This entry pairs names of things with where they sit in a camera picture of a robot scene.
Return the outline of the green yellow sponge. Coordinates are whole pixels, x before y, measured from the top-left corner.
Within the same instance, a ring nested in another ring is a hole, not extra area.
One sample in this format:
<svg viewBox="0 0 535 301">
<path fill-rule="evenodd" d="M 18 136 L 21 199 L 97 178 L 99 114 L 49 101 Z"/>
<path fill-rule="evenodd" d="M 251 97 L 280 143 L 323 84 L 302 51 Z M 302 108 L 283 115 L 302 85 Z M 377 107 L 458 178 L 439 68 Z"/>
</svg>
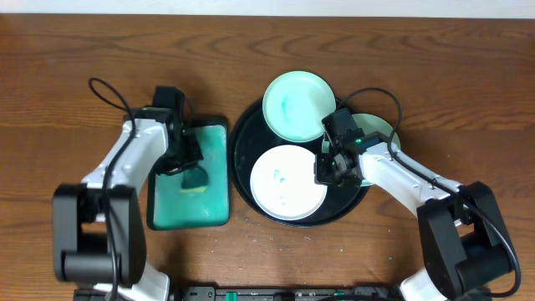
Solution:
<svg viewBox="0 0 535 301">
<path fill-rule="evenodd" d="M 182 172 L 182 193 L 203 193 L 209 183 L 207 172 L 200 166 L 193 166 Z"/>
</svg>

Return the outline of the white plate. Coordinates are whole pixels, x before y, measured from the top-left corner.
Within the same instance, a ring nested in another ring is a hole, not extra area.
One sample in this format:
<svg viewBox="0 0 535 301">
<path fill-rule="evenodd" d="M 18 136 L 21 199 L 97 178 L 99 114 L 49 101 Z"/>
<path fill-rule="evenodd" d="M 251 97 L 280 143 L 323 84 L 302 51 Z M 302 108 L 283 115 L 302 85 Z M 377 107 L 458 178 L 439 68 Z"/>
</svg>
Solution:
<svg viewBox="0 0 535 301">
<path fill-rule="evenodd" d="M 257 205 L 270 217 L 297 221 L 315 213 L 328 188 L 315 182 L 315 155 L 298 145 L 280 145 L 255 162 L 250 189 Z"/>
</svg>

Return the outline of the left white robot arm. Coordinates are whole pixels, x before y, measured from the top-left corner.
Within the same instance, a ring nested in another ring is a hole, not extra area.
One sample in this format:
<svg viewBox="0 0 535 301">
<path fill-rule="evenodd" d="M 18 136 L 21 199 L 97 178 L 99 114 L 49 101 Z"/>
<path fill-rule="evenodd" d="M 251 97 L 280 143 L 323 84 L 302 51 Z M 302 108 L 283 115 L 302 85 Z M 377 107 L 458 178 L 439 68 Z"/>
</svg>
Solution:
<svg viewBox="0 0 535 301">
<path fill-rule="evenodd" d="M 174 175 L 202 160 L 193 134 L 171 109 L 138 108 L 120 138 L 79 184 L 53 194 L 53 270 L 106 300 L 166 300 L 171 281 L 147 261 L 138 197 L 145 180 Z"/>
</svg>

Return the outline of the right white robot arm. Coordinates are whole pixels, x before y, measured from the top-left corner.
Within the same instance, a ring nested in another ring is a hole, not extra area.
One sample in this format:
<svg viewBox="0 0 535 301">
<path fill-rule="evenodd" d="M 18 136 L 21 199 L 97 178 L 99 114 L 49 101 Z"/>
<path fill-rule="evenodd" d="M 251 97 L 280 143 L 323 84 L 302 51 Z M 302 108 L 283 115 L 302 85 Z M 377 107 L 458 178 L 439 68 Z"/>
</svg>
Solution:
<svg viewBox="0 0 535 301">
<path fill-rule="evenodd" d="M 480 181 L 462 185 L 426 169 L 379 132 L 331 140 L 332 152 L 318 154 L 318 184 L 369 181 L 388 192 L 418 220 L 424 267 L 399 286 L 405 300 L 493 297 L 488 283 L 515 274 L 503 298 L 522 281 L 517 254 L 491 188 Z"/>
</svg>

